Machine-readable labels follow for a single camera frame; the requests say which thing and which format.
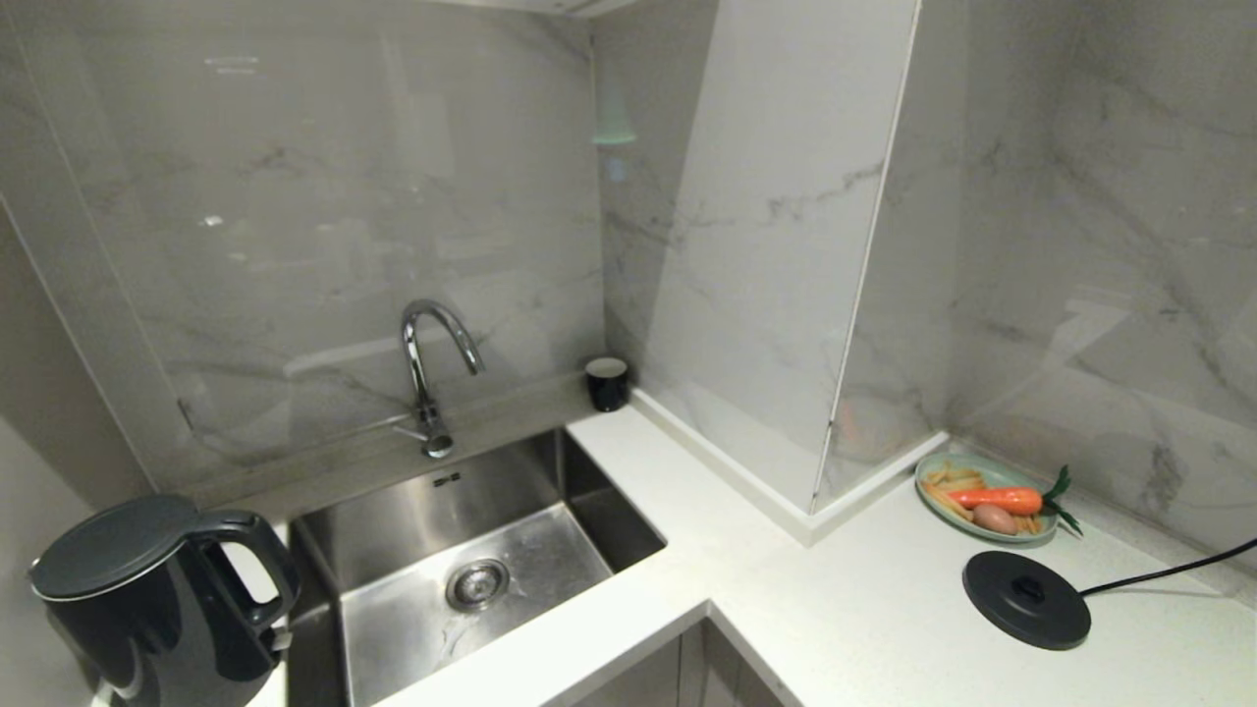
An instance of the french fries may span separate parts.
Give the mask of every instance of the french fries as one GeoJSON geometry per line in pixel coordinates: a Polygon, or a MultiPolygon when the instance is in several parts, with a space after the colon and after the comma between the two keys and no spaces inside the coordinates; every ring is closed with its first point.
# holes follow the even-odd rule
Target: french fries
{"type": "MultiPolygon", "coordinates": [[[[953,491],[980,488],[987,488],[987,483],[982,479],[980,473],[968,467],[957,469],[950,462],[947,462],[941,469],[926,474],[925,479],[921,481],[921,491],[928,493],[939,506],[970,523],[973,522],[973,511],[960,506],[948,494],[953,491]]],[[[1017,521],[1017,535],[1038,535],[1043,532],[1043,521],[1038,513],[1033,516],[1013,516],[1013,520],[1017,521]]]]}

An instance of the drain strainer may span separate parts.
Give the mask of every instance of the drain strainer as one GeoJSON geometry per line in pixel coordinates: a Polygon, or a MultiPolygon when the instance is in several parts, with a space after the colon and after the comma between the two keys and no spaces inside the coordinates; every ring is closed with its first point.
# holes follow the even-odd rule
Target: drain strainer
{"type": "Polygon", "coordinates": [[[454,572],[445,585],[445,600],[459,611],[480,611],[502,596],[509,581],[510,572],[502,562],[476,560],[454,572]]]}

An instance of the sink basin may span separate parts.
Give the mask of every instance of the sink basin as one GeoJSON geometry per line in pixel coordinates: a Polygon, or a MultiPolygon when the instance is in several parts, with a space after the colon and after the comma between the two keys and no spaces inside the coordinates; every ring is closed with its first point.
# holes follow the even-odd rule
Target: sink basin
{"type": "Polygon", "coordinates": [[[293,522],[289,703],[368,707],[664,547],[563,430],[293,522]]]}

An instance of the power cord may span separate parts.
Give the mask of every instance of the power cord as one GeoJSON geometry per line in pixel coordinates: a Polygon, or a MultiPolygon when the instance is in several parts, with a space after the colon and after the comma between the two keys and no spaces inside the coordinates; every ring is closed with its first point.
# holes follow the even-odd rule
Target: power cord
{"type": "Polygon", "coordinates": [[[1159,580],[1161,577],[1168,577],[1170,575],[1177,575],[1179,572],[1185,572],[1188,570],[1194,570],[1197,567],[1203,567],[1205,565],[1212,565],[1214,562],[1221,562],[1223,560],[1229,560],[1231,557],[1234,557],[1236,555],[1239,555],[1241,552],[1247,552],[1247,551],[1252,550],[1253,547],[1257,547],[1257,537],[1249,540],[1248,542],[1241,545],[1239,547],[1234,547],[1232,550],[1227,550],[1226,552],[1221,552],[1221,554],[1214,555],[1212,557],[1205,557],[1204,560],[1197,560],[1195,562],[1188,562],[1187,565],[1179,565],[1178,567],[1170,567],[1168,570],[1161,570],[1159,572],[1151,572],[1151,574],[1148,574],[1148,575],[1139,575],[1138,577],[1130,577],[1130,579],[1111,581],[1109,584],[1101,584],[1099,586],[1092,586],[1091,589],[1085,589],[1085,590],[1080,591],[1079,596],[1087,596],[1089,594],[1097,594],[1100,591],[1109,591],[1110,589],[1117,589],[1119,586],[1126,586],[1129,584],[1136,584],[1136,582],[1148,581],[1148,580],[1159,580]]]}

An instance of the faucet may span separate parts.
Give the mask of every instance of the faucet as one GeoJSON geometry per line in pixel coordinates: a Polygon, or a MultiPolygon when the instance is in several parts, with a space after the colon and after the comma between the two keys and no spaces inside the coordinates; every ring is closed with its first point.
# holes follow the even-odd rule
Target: faucet
{"type": "Polygon", "coordinates": [[[463,322],[454,316],[454,312],[431,299],[416,299],[406,306],[406,311],[401,316],[401,347],[406,355],[407,367],[410,369],[410,380],[415,384],[414,414],[417,431],[401,426],[395,426],[393,429],[420,439],[424,442],[424,454],[427,454],[432,459],[440,459],[454,450],[454,439],[450,437],[450,431],[445,429],[445,423],[441,421],[441,413],[436,408],[436,400],[427,391],[424,361],[419,357],[419,336],[415,325],[424,315],[431,315],[432,318],[441,322],[445,331],[450,332],[471,375],[484,372],[484,360],[480,357],[480,351],[476,350],[475,342],[471,341],[471,335],[468,333],[463,322]]]}

